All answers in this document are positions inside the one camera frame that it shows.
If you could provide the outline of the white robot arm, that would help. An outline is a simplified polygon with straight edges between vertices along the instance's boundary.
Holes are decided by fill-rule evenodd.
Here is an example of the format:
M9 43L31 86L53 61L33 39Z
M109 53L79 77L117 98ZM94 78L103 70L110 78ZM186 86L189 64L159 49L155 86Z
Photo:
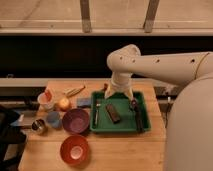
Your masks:
M130 44L111 52L106 97L133 97L131 76L141 75L182 87L166 129L163 171L213 171L213 52L143 56Z

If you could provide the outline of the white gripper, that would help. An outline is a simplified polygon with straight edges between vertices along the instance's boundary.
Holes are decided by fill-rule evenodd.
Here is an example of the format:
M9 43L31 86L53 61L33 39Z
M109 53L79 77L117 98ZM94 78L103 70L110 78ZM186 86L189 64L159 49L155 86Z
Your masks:
M107 99L116 92L124 93L129 100L133 100L131 88L131 74L113 72L110 86L106 89L104 98Z

